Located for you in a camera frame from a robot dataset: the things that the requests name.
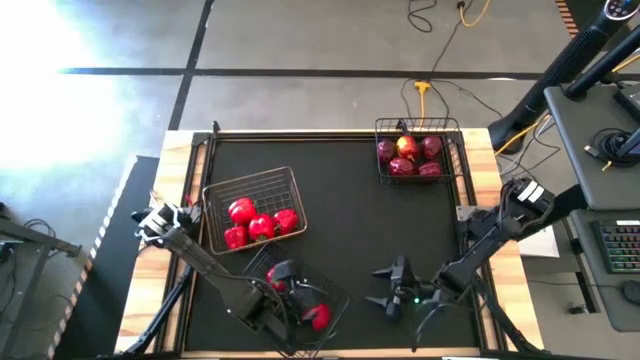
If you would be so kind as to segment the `gold wire basket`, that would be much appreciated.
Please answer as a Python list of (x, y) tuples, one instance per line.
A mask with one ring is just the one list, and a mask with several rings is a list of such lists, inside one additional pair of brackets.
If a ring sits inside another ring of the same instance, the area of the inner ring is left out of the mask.
[[(281, 210), (293, 209), (298, 215), (296, 229), (286, 235), (278, 235), (275, 230), (275, 237), (268, 240), (252, 241), (249, 237), (246, 246), (235, 250), (228, 249), (224, 240), (224, 232), (227, 229), (244, 226), (248, 230), (249, 223), (235, 225), (228, 214), (230, 204), (243, 197), (253, 201), (257, 215), (268, 214), (273, 218), (274, 214)], [(202, 190), (202, 200), (210, 249), (216, 255), (248, 250), (264, 243), (300, 235), (307, 230), (307, 218), (301, 196), (293, 171), (289, 167), (280, 167), (208, 185)]]

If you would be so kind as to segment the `grey metal side table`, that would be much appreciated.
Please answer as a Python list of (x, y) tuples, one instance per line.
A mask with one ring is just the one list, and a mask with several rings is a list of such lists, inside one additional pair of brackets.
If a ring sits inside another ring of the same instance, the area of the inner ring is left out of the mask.
[(8, 325), (8, 329), (4, 332), (4, 341), (0, 341), (0, 360), (9, 360), (20, 328), (26, 321), (27, 308), (33, 303), (37, 284), (49, 260), (49, 252), (56, 250), (58, 253), (65, 253), (68, 257), (76, 257), (82, 246), (9, 220), (2, 213), (3, 209), (4, 204), (0, 203), (0, 235), (21, 242), (22, 245), (31, 243), (40, 251), (32, 273), (23, 288), (20, 288), (17, 282), (18, 259), (15, 254), (13, 256), (14, 266), (9, 276), (13, 282), (10, 299), (0, 308), (0, 320)]

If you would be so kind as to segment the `black table mat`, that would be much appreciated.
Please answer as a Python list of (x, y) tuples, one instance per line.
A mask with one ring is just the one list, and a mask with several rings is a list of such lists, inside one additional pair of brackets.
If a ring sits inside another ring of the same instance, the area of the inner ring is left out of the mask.
[(469, 303), (436, 314), (406, 305), (392, 321), (365, 297), (388, 294), (371, 273), (398, 256), (430, 279), (458, 256), (455, 203), (447, 183), (384, 184), (372, 140), (224, 142), (213, 156), (211, 183), (280, 167), (292, 169), (307, 230), (276, 245), (311, 264), (350, 296), (330, 350), (475, 348)]

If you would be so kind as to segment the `black diagonal frame strut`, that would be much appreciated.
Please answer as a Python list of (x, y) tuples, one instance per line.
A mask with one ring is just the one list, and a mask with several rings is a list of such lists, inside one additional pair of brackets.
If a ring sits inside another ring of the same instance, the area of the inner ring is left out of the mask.
[(471, 278), (471, 287), (483, 298), (484, 304), (492, 314), (506, 336), (511, 340), (515, 348), (521, 353), (548, 354), (548, 351), (537, 348), (529, 342), (524, 334), (515, 326), (506, 312), (499, 305), (497, 298), (491, 293), (490, 287), (480, 275), (474, 273)]
[(161, 328), (167, 323), (175, 304), (190, 284), (193, 272), (194, 270), (190, 265), (185, 267), (179, 280), (165, 297), (160, 309), (156, 312), (149, 325), (129, 348), (111, 355), (99, 355), (92, 360), (174, 360), (176, 358), (175, 351), (147, 353), (146, 350), (159, 334)]

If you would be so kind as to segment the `black computer mouse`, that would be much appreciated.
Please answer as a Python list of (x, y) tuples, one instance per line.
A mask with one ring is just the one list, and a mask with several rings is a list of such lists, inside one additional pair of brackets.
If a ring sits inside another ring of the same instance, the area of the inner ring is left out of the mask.
[(621, 284), (623, 297), (630, 303), (640, 306), (640, 281), (628, 280)]

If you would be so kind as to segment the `black tower fan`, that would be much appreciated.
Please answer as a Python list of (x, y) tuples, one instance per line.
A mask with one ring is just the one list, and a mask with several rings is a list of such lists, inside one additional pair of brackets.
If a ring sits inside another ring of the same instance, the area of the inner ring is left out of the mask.
[(606, 0), (596, 18), (559, 53), (514, 109), (488, 126), (494, 152), (519, 152), (522, 137), (547, 108), (544, 90), (573, 81), (638, 11), (640, 0)]

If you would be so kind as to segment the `yellow red apple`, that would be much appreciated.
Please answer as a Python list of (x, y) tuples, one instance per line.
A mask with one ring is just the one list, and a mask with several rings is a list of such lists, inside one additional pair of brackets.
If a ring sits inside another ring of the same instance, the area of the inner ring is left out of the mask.
[(419, 154), (419, 146), (411, 135), (403, 135), (396, 141), (397, 154), (401, 158), (415, 161)]

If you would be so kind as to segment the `black desk leg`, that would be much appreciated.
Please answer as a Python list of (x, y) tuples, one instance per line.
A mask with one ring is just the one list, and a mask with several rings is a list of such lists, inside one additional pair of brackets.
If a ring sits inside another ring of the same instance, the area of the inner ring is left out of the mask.
[(587, 209), (588, 203), (585, 199), (582, 187), (576, 184), (559, 195), (555, 196), (554, 206), (549, 215), (540, 223), (529, 227), (524, 234), (532, 235), (538, 231), (553, 225), (557, 221), (566, 218), (572, 211)]

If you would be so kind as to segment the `black striped-edge floor mat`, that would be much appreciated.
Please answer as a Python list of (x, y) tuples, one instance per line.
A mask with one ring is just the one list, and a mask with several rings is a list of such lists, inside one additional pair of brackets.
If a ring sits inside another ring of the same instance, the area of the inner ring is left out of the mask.
[(555, 0), (562, 21), (574, 38), (585, 26), (594, 20), (604, 8), (606, 0)]
[(47, 360), (94, 358), (116, 350), (139, 248), (130, 214), (148, 205), (158, 165), (157, 157), (133, 156), (125, 166)]

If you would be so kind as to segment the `grey desk top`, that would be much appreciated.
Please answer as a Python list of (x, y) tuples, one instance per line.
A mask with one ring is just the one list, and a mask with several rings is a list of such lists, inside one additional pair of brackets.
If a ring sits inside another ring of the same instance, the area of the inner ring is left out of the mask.
[(571, 246), (580, 266), (576, 276), (585, 311), (604, 313), (611, 327), (618, 332), (640, 333), (640, 306), (628, 302), (621, 288), (624, 281), (640, 281), (640, 274), (608, 273), (591, 227), (591, 223), (598, 220), (640, 220), (640, 210), (575, 210), (570, 219), (576, 230)]
[(545, 89), (544, 96), (588, 207), (640, 210), (640, 164), (606, 168), (603, 161), (584, 150), (596, 143), (592, 137), (602, 134), (605, 128), (632, 132), (639, 127), (614, 100), (616, 92), (616, 87), (594, 87), (573, 101), (557, 86)]

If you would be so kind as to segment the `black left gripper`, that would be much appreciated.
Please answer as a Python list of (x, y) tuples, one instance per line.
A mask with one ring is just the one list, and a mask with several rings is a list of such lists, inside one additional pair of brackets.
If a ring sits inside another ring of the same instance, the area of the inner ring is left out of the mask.
[[(301, 267), (294, 259), (289, 259), (277, 263), (273, 267), (274, 281), (288, 281), (300, 276)], [(301, 287), (290, 287), (287, 284), (287, 290), (283, 293), (277, 292), (288, 308), (295, 313), (309, 313), (314, 311), (321, 302), (315, 298), (307, 298), (306, 291)]]

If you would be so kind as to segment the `backlit black keyboard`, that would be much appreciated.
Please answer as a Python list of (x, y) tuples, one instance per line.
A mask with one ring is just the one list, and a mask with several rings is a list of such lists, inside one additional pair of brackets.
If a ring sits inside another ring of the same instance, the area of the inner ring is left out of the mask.
[(640, 220), (591, 223), (608, 273), (640, 274)]

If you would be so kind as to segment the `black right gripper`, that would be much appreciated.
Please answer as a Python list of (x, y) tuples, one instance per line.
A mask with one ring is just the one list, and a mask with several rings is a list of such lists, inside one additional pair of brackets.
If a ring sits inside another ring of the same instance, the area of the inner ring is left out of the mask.
[(390, 297), (365, 297), (367, 301), (386, 308), (389, 320), (401, 319), (404, 304), (415, 305), (415, 310), (424, 310), (426, 316), (435, 314), (441, 307), (440, 293), (436, 286), (431, 281), (416, 276), (407, 257), (398, 256), (391, 266), (375, 270), (371, 275), (390, 281)]

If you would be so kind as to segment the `white paper sheet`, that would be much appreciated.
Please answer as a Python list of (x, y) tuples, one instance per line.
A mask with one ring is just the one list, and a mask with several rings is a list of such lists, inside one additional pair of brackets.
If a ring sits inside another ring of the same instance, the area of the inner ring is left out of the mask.
[(559, 258), (559, 250), (554, 236), (532, 235), (518, 242), (522, 256)]

